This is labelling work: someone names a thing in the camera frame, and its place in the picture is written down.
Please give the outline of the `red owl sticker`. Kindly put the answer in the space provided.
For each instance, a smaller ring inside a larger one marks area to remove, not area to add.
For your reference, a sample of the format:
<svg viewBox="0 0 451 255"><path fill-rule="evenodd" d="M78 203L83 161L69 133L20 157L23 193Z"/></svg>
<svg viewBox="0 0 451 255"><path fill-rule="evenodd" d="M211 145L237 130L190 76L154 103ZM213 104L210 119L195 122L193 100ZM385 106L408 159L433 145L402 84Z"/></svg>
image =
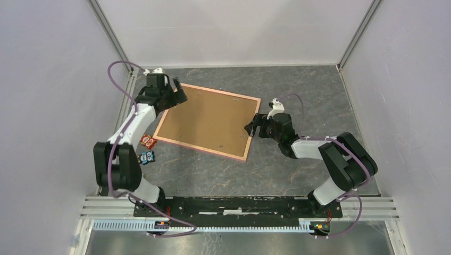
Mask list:
<svg viewBox="0 0 451 255"><path fill-rule="evenodd" d="M157 144L157 142L158 140L156 140L155 138L153 138L151 135L148 134L143 134L140 140L140 144L149 150L151 150Z"/></svg>

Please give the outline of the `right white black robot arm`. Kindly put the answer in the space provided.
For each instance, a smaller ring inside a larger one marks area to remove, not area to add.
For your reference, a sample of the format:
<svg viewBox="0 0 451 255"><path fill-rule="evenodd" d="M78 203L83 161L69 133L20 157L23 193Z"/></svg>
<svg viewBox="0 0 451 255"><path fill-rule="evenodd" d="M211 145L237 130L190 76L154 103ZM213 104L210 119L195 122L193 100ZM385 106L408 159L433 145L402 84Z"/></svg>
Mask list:
<svg viewBox="0 0 451 255"><path fill-rule="evenodd" d="M286 113L257 113L244 129L251 137L274 140L286 157L324 162L330 176L308 194L307 210L314 217L326 213L333 201L342 201L350 192L368 184L378 172L375 160L349 132L324 138L299 136Z"/></svg>

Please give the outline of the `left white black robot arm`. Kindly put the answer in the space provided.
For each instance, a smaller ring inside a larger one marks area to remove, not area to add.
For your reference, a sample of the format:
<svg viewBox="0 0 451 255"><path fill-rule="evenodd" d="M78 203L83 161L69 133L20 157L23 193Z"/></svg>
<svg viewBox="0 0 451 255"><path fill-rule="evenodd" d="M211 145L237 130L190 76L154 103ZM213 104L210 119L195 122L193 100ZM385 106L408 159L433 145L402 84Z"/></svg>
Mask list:
<svg viewBox="0 0 451 255"><path fill-rule="evenodd" d="M106 142L94 145L97 184L112 193L127 192L146 201L146 208L153 216L162 216L167 210L163 190L143 177L136 149L159 113L187 99L178 78L170 79L164 73L147 74L146 85L132 100L131 112L124 123Z"/></svg>

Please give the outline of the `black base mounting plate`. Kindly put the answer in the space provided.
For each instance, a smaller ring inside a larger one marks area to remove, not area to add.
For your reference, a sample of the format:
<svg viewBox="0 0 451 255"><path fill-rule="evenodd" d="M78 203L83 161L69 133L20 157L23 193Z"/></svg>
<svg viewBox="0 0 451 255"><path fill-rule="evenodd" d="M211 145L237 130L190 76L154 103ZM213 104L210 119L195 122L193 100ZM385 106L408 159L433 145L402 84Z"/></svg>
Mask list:
<svg viewBox="0 0 451 255"><path fill-rule="evenodd" d="M338 202L316 205L307 197L172 197L155 204L171 227L288 227L299 219L342 218Z"/></svg>

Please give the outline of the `blue owl sticker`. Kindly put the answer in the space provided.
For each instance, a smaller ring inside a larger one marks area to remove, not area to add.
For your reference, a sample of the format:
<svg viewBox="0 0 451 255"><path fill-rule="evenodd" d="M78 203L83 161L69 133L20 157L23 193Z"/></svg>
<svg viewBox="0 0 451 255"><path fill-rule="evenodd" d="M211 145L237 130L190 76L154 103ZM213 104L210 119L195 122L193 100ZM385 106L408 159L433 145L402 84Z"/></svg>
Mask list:
<svg viewBox="0 0 451 255"><path fill-rule="evenodd" d="M153 163L155 162L155 154L154 151L144 151L141 152L138 156L137 156L138 162L142 165L147 165L149 163Z"/></svg>

